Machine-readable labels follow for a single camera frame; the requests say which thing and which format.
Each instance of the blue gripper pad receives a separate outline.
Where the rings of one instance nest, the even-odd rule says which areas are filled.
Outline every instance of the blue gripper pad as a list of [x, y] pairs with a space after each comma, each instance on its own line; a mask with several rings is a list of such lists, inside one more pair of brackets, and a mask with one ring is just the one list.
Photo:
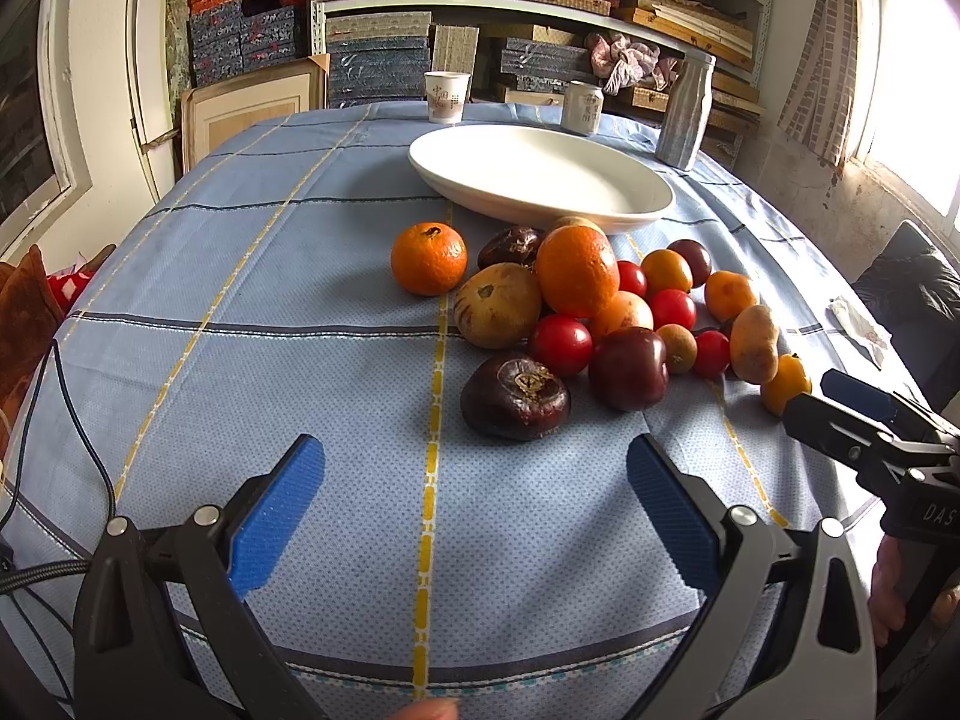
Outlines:
[[830, 400], [875, 422], [887, 422], [896, 416], [896, 403], [889, 394], [835, 368], [823, 375], [820, 389]]
[[323, 483], [323, 445], [314, 437], [297, 439], [284, 459], [230, 542], [227, 576], [242, 601], [251, 590], [267, 584]]
[[[696, 490], [697, 503], [678, 477]], [[703, 479], [680, 474], [648, 434], [637, 436], [627, 449], [627, 480], [683, 582], [713, 594], [720, 584], [721, 545], [704, 514], [723, 517], [720, 500]], [[698, 504], [709, 511], [701, 514]]]

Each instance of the pile of fruit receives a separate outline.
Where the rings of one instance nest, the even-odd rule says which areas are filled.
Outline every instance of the pile of fruit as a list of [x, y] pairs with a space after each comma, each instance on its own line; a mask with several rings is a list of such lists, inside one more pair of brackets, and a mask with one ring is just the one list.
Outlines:
[[[555, 431], [570, 413], [563, 379], [583, 370], [600, 402], [626, 412], [659, 402], [670, 376], [690, 371], [713, 378], [731, 368], [760, 385], [777, 416], [810, 392], [800, 360], [776, 355], [779, 329], [750, 279], [713, 271], [699, 242], [672, 242], [637, 265], [617, 261], [591, 221], [564, 217], [546, 233], [504, 230], [477, 266], [457, 290], [453, 319], [474, 346], [500, 350], [460, 399], [467, 424], [484, 434], [531, 440]], [[416, 224], [395, 241], [391, 269], [405, 290], [442, 295], [463, 278], [467, 247], [446, 224]], [[694, 333], [690, 292], [700, 287], [720, 327]]]

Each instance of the brown cloth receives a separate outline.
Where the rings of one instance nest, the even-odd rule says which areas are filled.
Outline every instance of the brown cloth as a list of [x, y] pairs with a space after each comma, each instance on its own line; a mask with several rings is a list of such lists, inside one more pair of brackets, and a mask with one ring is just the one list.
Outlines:
[[16, 268], [0, 263], [0, 458], [34, 370], [63, 321], [39, 248], [30, 247]]

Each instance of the black cable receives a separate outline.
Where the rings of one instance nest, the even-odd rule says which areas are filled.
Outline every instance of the black cable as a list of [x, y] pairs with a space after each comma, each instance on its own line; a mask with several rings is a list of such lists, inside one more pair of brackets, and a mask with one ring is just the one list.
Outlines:
[[16, 609], [17, 613], [23, 618], [23, 621], [27, 624], [27, 628], [30, 629], [30, 633], [34, 635], [34, 638], [37, 640], [37, 644], [40, 645], [40, 649], [43, 650], [43, 654], [47, 656], [47, 661], [50, 661], [50, 665], [53, 666], [54, 674], [56, 674], [56, 680], [61, 684], [61, 688], [64, 689], [64, 696], [66, 698], [61, 698], [61, 696], [56, 695], [52, 690], [50, 695], [63, 704], [73, 704], [73, 694], [70, 692], [70, 688], [66, 685], [66, 680], [64, 680], [64, 672], [59, 670], [59, 666], [56, 665], [56, 660], [54, 655], [50, 652], [50, 648], [47, 646], [47, 643], [43, 640], [43, 637], [40, 635], [40, 631], [34, 626], [34, 623], [27, 616], [27, 613], [21, 607], [20, 602], [16, 600], [16, 596], [11, 593], [10, 600], [13, 602], [13, 608]]
[[57, 562], [46, 562], [43, 565], [32, 565], [30, 568], [21, 568], [19, 571], [11, 571], [0, 578], [0, 595], [29, 587], [38, 581], [50, 581], [59, 577], [85, 574], [89, 570], [89, 560], [58, 560]]
[[20, 479], [23, 476], [23, 456], [27, 448], [27, 430], [30, 429], [30, 420], [34, 418], [34, 408], [37, 405], [37, 396], [40, 395], [40, 384], [43, 381], [43, 372], [47, 370], [47, 361], [50, 359], [51, 349], [53, 349], [53, 346], [47, 349], [47, 353], [43, 355], [43, 360], [40, 361], [40, 374], [37, 375], [34, 394], [30, 397], [30, 407], [27, 408], [27, 415], [23, 419], [23, 437], [20, 439], [20, 454], [16, 464], [16, 476], [13, 477], [13, 495], [11, 495], [10, 508], [4, 512], [3, 517], [0, 517], [0, 531], [3, 531], [3, 528], [10, 522], [10, 518], [13, 517], [13, 510], [16, 509], [16, 502], [20, 498]]
[[64, 630], [69, 633], [70, 637], [73, 637], [73, 626], [70, 625], [64, 618], [64, 615], [60, 614], [53, 606], [47, 601], [42, 595], [40, 595], [32, 587], [24, 587], [23, 591], [27, 593], [32, 599], [34, 599], [38, 604], [40, 604], [45, 610], [49, 611], [51, 616], [56, 619], [56, 622], [59, 622]]
[[[66, 405], [66, 410], [70, 413], [70, 419], [73, 421], [73, 426], [77, 431], [77, 435], [80, 436], [80, 440], [83, 442], [83, 446], [86, 447], [86, 451], [90, 456], [90, 460], [93, 460], [93, 464], [97, 466], [97, 470], [100, 471], [100, 477], [104, 480], [104, 487], [107, 488], [107, 522], [110, 522], [117, 514], [117, 499], [113, 494], [113, 485], [110, 481], [110, 476], [107, 473], [107, 469], [104, 467], [103, 462], [100, 460], [100, 456], [97, 455], [97, 450], [93, 448], [93, 444], [90, 443], [90, 439], [86, 437], [86, 431], [83, 429], [83, 425], [80, 424], [80, 418], [77, 416], [76, 410], [73, 408], [73, 401], [70, 400], [70, 394], [66, 389], [66, 379], [64, 379], [64, 364], [61, 362], [61, 356], [59, 355], [59, 345], [56, 343], [56, 338], [53, 341], [50, 341], [50, 346], [54, 350], [54, 362], [56, 363], [56, 378], [59, 379], [59, 384], [61, 384], [61, 394], [64, 396], [64, 404]], [[24, 424], [23, 428], [24, 442], [27, 437], [27, 427]]]

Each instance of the red cherry tomato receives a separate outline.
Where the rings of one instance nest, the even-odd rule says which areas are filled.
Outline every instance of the red cherry tomato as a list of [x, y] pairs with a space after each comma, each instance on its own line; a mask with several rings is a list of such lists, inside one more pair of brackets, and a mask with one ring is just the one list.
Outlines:
[[688, 330], [697, 322], [697, 307], [690, 295], [680, 290], [660, 290], [650, 298], [650, 311], [654, 314], [654, 329], [664, 324], [679, 324]]
[[719, 330], [707, 330], [697, 336], [697, 362], [693, 372], [706, 379], [719, 376], [730, 367], [730, 342]]
[[637, 263], [630, 260], [617, 260], [616, 269], [620, 271], [621, 292], [633, 293], [643, 298], [647, 293], [647, 277]]
[[555, 376], [573, 376], [589, 364], [593, 338], [576, 319], [550, 314], [536, 324], [527, 341], [527, 353]]

